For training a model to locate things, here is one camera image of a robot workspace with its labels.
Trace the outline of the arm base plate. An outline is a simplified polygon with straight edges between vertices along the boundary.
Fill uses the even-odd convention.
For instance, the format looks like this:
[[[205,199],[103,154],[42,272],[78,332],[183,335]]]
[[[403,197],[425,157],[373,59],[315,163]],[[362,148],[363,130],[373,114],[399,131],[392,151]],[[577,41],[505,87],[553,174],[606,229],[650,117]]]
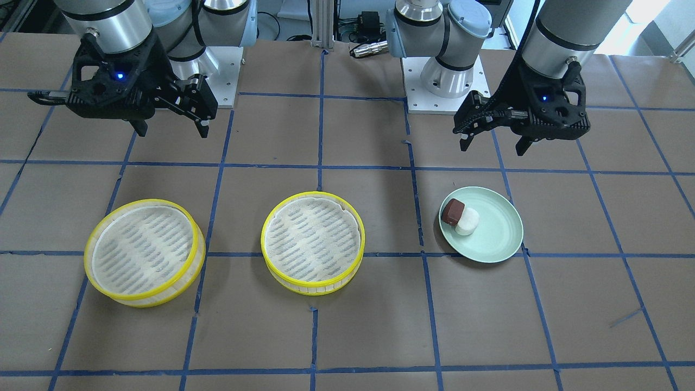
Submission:
[[[244,51],[243,47],[206,47],[197,59],[186,62],[171,60],[170,63],[180,79],[187,79],[194,74],[206,76],[218,107],[233,109]]]
[[[435,58],[410,57],[401,62],[409,113],[453,115],[469,92],[491,96],[479,58],[462,71],[442,67]]]

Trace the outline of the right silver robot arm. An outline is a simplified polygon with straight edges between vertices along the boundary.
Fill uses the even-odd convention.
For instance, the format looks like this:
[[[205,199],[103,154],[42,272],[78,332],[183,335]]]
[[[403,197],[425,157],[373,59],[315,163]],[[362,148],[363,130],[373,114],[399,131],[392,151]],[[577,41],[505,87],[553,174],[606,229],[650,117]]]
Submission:
[[[82,118],[129,122],[138,136],[157,109],[194,122],[201,138],[216,118],[210,81],[223,67],[212,47],[257,40],[255,1],[57,1],[80,37],[69,91],[32,91],[45,106]]]

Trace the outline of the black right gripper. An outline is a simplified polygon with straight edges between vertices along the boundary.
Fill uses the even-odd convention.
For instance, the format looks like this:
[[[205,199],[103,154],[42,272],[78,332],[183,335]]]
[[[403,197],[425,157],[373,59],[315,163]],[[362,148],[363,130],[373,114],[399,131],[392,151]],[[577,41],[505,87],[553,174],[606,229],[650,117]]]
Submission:
[[[139,137],[146,136],[146,121],[156,109],[167,109],[191,119],[199,136],[208,138],[218,111],[206,77],[177,77],[154,31],[141,44],[117,54],[107,54],[94,33],[84,33],[69,91],[30,91],[28,98],[40,105],[64,105],[82,118],[129,122]]]

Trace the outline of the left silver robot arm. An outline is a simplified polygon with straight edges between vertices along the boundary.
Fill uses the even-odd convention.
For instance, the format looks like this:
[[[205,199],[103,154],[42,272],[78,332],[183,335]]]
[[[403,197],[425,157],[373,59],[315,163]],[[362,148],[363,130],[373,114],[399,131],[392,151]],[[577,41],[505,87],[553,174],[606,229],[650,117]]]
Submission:
[[[420,77],[437,96],[462,101],[453,133],[466,151],[472,139],[496,127],[519,136],[519,156],[541,140],[576,140],[591,128],[586,113],[584,64],[605,40],[628,1],[536,1],[521,43],[491,97],[455,87],[472,73],[493,30],[477,1],[397,1],[387,13],[386,37],[397,58],[428,60]]]

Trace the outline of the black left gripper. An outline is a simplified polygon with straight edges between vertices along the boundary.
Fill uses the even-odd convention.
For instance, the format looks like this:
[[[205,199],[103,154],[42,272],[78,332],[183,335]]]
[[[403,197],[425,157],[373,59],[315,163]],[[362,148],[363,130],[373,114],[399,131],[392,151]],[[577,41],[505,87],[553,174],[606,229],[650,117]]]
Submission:
[[[496,127],[509,127],[521,137],[515,144],[517,156],[524,156],[536,141],[576,140],[589,132],[582,65],[575,57],[566,65],[556,79],[514,60],[491,97],[469,92],[454,114],[460,150],[466,152],[476,135]]]

